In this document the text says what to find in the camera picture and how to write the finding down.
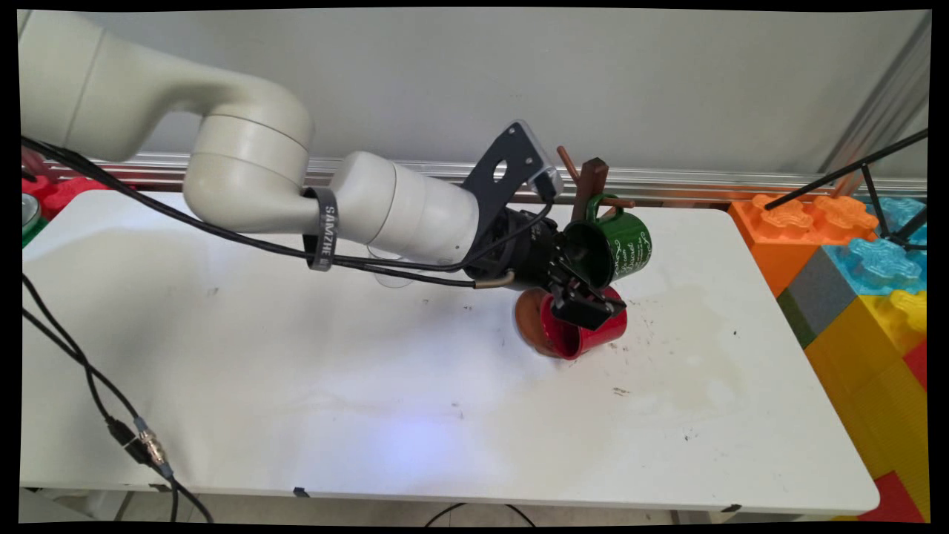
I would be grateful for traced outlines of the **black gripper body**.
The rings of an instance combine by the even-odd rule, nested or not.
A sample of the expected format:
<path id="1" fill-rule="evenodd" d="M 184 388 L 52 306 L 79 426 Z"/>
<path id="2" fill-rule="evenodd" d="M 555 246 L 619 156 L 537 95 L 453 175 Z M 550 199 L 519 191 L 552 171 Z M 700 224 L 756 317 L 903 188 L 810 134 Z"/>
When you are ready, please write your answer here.
<path id="1" fill-rule="evenodd" d="M 566 270 L 557 234 L 558 223 L 543 217 L 528 230 L 468 264 L 466 274 L 472 280 L 494 280 L 513 271 L 513 281 L 507 287 L 515 291 L 533 287 L 550 291 L 553 286 L 565 286 L 572 280 L 572 274 Z"/>

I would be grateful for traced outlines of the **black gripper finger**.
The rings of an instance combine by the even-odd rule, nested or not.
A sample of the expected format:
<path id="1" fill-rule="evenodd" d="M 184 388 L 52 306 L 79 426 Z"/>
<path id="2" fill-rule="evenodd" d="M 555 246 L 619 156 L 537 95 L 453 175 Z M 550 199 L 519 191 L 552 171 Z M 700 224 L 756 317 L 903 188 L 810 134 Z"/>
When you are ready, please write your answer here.
<path id="1" fill-rule="evenodd" d="M 557 240 L 563 261 L 572 269 L 593 267 L 594 237 L 589 232 L 560 232 Z"/>
<path id="2" fill-rule="evenodd" d="M 549 305 L 553 317 L 586 330 L 596 331 L 608 319 L 626 311 L 626 302 L 579 277 L 552 281 L 549 293 L 553 296 L 553 304 Z"/>

